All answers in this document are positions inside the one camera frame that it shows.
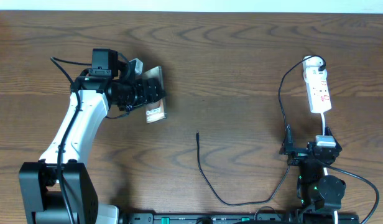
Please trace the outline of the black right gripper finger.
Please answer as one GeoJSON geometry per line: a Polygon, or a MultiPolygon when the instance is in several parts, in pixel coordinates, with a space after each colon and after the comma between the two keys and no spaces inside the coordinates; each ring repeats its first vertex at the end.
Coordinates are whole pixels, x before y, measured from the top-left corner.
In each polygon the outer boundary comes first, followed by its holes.
{"type": "Polygon", "coordinates": [[[328,140],[334,142],[335,144],[338,143],[329,126],[325,127],[325,136],[328,140]]]}
{"type": "Polygon", "coordinates": [[[281,148],[279,150],[279,154],[281,155],[289,155],[293,152],[294,146],[293,146],[293,137],[292,137],[292,130],[290,125],[286,125],[285,128],[285,137],[284,141],[281,145],[281,148]]]}

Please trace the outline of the rose gold Galaxy smartphone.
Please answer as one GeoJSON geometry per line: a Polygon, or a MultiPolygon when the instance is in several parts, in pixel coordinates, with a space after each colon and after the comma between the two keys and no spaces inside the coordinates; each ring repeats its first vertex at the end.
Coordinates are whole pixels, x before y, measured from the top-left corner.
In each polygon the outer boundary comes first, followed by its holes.
{"type": "Polygon", "coordinates": [[[147,85],[148,104],[145,106],[146,123],[154,123],[167,117],[166,92],[164,90],[164,78],[162,67],[156,66],[142,74],[142,79],[147,85]]]}

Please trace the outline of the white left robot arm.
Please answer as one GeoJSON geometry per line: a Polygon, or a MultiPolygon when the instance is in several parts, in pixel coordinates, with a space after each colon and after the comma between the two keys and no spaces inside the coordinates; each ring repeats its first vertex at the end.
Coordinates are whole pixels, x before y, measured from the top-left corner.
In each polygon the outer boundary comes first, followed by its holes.
{"type": "Polygon", "coordinates": [[[144,70],[111,49],[94,49],[92,61],[70,80],[70,104],[47,150],[23,163],[19,183],[28,223],[129,223],[131,216],[102,204],[87,171],[97,130],[112,106],[122,117],[146,109],[146,121],[165,117],[161,67],[144,70]]]}

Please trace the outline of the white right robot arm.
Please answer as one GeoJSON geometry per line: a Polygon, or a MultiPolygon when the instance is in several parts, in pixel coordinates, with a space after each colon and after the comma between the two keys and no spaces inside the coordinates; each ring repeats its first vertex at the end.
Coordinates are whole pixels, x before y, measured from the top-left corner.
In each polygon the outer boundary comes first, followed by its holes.
{"type": "Polygon", "coordinates": [[[325,168],[336,160],[342,147],[328,127],[324,135],[317,135],[305,148],[293,145],[290,126],[285,128],[285,139],[279,153],[287,156],[289,166],[299,167],[297,197],[302,208],[295,211],[295,218],[303,221],[307,215],[331,216],[341,208],[341,200],[346,190],[345,181],[329,175],[325,168]]]}

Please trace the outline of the white power strip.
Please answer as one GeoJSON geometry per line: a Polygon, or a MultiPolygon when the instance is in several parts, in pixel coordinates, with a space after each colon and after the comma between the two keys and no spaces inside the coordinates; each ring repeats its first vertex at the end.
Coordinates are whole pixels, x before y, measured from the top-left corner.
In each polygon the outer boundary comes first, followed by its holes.
{"type": "Polygon", "coordinates": [[[324,67],[324,60],[308,55],[304,57],[302,64],[310,111],[315,114],[329,111],[331,100],[327,82],[328,72],[324,67]]]}

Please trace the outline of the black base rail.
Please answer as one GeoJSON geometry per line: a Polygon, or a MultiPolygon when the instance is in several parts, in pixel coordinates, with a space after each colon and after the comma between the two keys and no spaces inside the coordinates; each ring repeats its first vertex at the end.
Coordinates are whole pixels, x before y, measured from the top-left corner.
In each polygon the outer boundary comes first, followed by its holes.
{"type": "Polygon", "coordinates": [[[235,214],[197,214],[169,215],[152,213],[126,213],[119,217],[120,224],[232,224],[232,223],[334,223],[330,216],[306,215],[302,222],[284,219],[276,213],[258,213],[257,215],[235,214]]]}

